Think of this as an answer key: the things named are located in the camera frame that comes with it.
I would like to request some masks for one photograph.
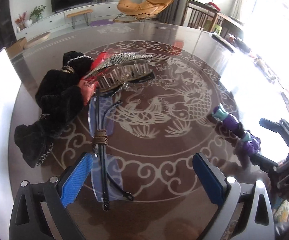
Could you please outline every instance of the round table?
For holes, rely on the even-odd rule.
[[[263,155],[276,162],[286,157],[288,148],[278,134],[261,127],[259,119],[289,121],[277,84],[269,83],[249,57],[231,53],[210,33],[196,29],[159,23],[96,26],[48,40],[17,56],[13,63],[23,85],[11,123],[13,195],[22,180],[45,182],[59,176],[82,152],[91,151],[88,106],[55,141],[41,167],[27,166],[13,133],[17,125],[38,119],[34,94],[48,70],[61,68],[65,52],[75,50],[96,58],[110,48],[154,56],[149,67],[155,79],[131,85],[110,99],[123,104],[110,116],[113,130],[107,154],[115,157],[123,188],[135,200],[112,201],[111,210],[104,212],[88,176],[68,211],[86,239],[196,239],[217,206],[209,201],[192,169],[193,154],[204,153],[239,182],[268,181],[258,166],[241,163],[233,154],[236,137],[210,117],[212,109],[222,103],[261,138]],[[59,238],[52,223],[51,231]]]

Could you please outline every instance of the tv stand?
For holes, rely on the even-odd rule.
[[[104,2],[104,3],[95,3],[91,5],[84,5],[62,12],[55,12],[49,17],[43,18],[31,26],[23,29],[19,33],[15,33],[17,40],[26,37],[27,41],[30,39],[46,32],[56,32],[66,28],[72,30],[72,20],[67,17],[67,15],[77,13],[84,10],[92,10],[93,12],[88,13],[87,20],[83,15],[75,16],[75,25],[85,25],[86,22],[92,22],[97,20],[104,19],[114,19],[117,15],[120,14],[120,11],[117,9],[117,2]]]

